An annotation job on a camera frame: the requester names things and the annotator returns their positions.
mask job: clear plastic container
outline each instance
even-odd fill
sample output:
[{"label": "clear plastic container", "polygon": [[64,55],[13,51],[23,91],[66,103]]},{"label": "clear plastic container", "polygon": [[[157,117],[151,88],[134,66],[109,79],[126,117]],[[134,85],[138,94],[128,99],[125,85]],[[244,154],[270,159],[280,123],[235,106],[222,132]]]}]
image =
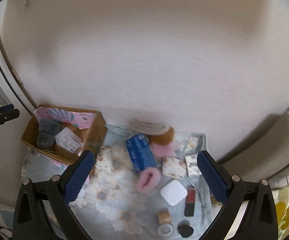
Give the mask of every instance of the clear plastic container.
[{"label": "clear plastic container", "polygon": [[55,142],[68,152],[76,153],[80,150],[82,140],[68,127],[65,127],[55,136]]}]

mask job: black round lid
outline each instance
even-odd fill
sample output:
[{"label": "black round lid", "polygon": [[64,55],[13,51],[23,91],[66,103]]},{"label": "black round lid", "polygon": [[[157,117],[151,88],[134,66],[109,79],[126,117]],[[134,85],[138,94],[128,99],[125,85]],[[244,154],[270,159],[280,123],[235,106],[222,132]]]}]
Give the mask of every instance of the black round lid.
[{"label": "black round lid", "polygon": [[194,233],[194,229],[191,226],[183,225],[183,226],[178,227],[178,233],[183,238],[187,238]]}]

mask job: lipstick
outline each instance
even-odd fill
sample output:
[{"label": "lipstick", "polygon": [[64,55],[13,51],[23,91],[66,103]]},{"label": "lipstick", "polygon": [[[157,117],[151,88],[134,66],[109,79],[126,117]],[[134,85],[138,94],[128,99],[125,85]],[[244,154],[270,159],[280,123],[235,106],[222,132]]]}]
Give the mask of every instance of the lipstick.
[{"label": "lipstick", "polygon": [[188,189],[185,205],[185,217],[193,217],[195,211],[196,191],[194,188]]}]

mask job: blue tissue box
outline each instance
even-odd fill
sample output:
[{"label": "blue tissue box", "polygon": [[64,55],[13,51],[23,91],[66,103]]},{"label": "blue tissue box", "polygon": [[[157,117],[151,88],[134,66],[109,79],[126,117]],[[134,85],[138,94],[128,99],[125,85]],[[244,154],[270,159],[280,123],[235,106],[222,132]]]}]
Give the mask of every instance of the blue tissue box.
[{"label": "blue tissue box", "polygon": [[140,133],[126,140],[126,147],[136,173],[146,168],[157,167],[157,161],[144,134]]}]

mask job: light blue cloth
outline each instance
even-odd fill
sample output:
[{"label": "light blue cloth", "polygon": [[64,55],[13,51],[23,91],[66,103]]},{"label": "light blue cloth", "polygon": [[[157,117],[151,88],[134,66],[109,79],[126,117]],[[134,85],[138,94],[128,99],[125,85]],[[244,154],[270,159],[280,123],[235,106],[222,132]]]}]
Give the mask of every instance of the light blue cloth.
[{"label": "light blue cloth", "polygon": [[[125,140],[127,137],[132,135],[132,132],[113,126],[109,126],[108,128],[109,129],[104,140],[104,145],[119,145],[121,147],[125,147]],[[192,133],[188,131],[184,132],[185,136],[190,136],[191,134]],[[198,147],[199,149],[195,149],[190,153],[201,151],[207,147],[205,137],[203,137],[202,143],[198,144]],[[177,153],[177,157],[182,159],[184,158],[181,152]],[[26,171],[25,177],[31,178],[33,182],[49,180],[54,174],[62,174],[64,171],[63,168],[57,167],[51,161],[49,161],[48,157],[40,154],[33,154],[30,158],[27,158],[23,168]],[[75,206],[71,209],[73,209],[73,212],[80,224],[94,240],[182,239],[182,237],[177,232],[177,225],[184,220],[187,220],[194,228],[193,235],[187,239],[199,239],[212,222],[212,209],[208,185],[201,175],[190,178],[190,180],[197,187],[199,194],[196,194],[194,217],[185,217],[185,199],[178,203],[176,206],[170,206],[159,193],[160,188],[171,180],[172,178],[170,177],[162,176],[159,185],[148,197],[148,201],[146,202],[146,210],[139,214],[139,219],[147,220],[149,224],[143,226],[143,233],[139,236],[115,231],[112,224],[109,220],[107,220],[105,215],[97,212],[94,204],[88,204],[83,208]],[[186,188],[190,185],[186,178],[180,179],[180,182]],[[157,214],[165,209],[168,209],[171,214],[174,233],[168,238],[161,238],[157,234],[157,228],[159,226]]]},{"label": "light blue cloth", "polygon": [[0,210],[1,216],[9,229],[12,229],[14,212]]}]

